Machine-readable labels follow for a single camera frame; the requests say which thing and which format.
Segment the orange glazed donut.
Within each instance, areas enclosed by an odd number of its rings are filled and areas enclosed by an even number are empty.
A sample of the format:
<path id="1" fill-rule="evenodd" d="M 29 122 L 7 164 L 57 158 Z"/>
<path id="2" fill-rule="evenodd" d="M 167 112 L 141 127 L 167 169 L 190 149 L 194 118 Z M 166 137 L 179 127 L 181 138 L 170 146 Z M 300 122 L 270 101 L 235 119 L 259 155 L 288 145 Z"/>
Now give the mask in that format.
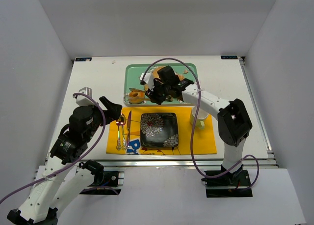
<path id="1" fill-rule="evenodd" d="M 143 91 L 132 91 L 128 95 L 128 102 L 130 104 L 141 104 L 145 99 L 145 93 Z"/>

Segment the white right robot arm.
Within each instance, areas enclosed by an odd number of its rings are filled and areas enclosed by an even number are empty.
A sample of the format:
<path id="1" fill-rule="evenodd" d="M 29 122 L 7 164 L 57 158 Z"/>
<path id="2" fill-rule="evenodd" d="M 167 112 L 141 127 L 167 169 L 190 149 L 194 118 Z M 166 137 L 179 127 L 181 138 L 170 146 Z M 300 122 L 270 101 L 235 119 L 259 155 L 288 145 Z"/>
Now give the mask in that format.
<path id="1" fill-rule="evenodd" d="M 253 125 L 244 103 L 217 97 L 203 89 L 197 81 L 180 80 L 170 66 L 158 71 L 158 77 L 144 72 L 140 83 L 147 85 L 146 96 L 152 103 L 161 105 L 168 96 L 195 105 L 218 122 L 218 133 L 224 142 L 224 158 L 221 173 L 235 176 L 243 169 L 242 154 L 246 138 Z"/>

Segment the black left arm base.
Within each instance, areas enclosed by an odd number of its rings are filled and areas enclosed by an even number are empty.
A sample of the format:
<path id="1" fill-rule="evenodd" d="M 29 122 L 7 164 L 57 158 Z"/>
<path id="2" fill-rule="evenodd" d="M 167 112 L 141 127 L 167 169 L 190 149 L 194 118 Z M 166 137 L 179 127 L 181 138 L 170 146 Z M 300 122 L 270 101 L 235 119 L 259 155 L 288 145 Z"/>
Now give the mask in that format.
<path id="1" fill-rule="evenodd" d="M 120 194 L 122 186 L 124 184 L 124 172 L 123 171 L 107 171 L 105 170 L 100 176 L 98 176 L 94 182 L 84 189 L 81 195 L 114 195 Z"/>

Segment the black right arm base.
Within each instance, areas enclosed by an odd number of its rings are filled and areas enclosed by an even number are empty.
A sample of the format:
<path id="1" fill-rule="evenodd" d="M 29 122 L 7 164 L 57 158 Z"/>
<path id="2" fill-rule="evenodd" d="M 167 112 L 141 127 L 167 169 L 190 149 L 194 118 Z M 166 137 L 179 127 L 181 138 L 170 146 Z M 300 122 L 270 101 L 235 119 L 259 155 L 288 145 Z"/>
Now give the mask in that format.
<path id="1" fill-rule="evenodd" d="M 219 178 L 202 178 L 205 185 L 207 198 L 236 198 L 252 197 L 252 189 L 246 189 L 251 185 L 251 180 L 247 170 L 243 170 L 235 179 L 230 179 L 227 175 Z"/>

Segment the metal tongs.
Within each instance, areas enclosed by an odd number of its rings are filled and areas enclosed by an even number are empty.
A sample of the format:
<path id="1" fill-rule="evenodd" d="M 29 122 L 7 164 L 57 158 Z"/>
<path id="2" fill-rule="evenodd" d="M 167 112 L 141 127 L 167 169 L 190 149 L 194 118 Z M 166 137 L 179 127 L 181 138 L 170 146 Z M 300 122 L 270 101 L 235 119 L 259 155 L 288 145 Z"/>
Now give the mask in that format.
<path id="1" fill-rule="evenodd" d="M 130 93 L 128 94 L 128 100 L 131 104 L 141 104 L 144 101 L 150 101 L 145 95 L 145 91 L 137 88 L 129 88 Z"/>

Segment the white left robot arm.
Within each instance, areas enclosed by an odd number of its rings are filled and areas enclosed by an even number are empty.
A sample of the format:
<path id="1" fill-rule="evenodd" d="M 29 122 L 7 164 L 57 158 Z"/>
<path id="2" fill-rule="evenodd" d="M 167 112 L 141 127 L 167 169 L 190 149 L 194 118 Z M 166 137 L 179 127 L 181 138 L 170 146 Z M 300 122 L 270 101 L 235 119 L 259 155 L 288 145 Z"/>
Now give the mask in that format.
<path id="1" fill-rule="evenodd" d="M 99 98 L 104 110 L 86 94 L 76 93 L 74 97 L 78 107 L 60 130 L 42 177 L 30 184 L 33 188 L 26 201 L 7 215 L 15 225 L 55 225 L 64 209 L 81 192 L 108 188 L 102 184 L 103 165 L 93 160 L 81 163 L 76 175 L 65 186 L 62 185 L 75 164 L 91 151 L 88 143 L 98 128 L 105 128 L 117 120 L 122 110 L 121 105 L 104 96 Z"/>

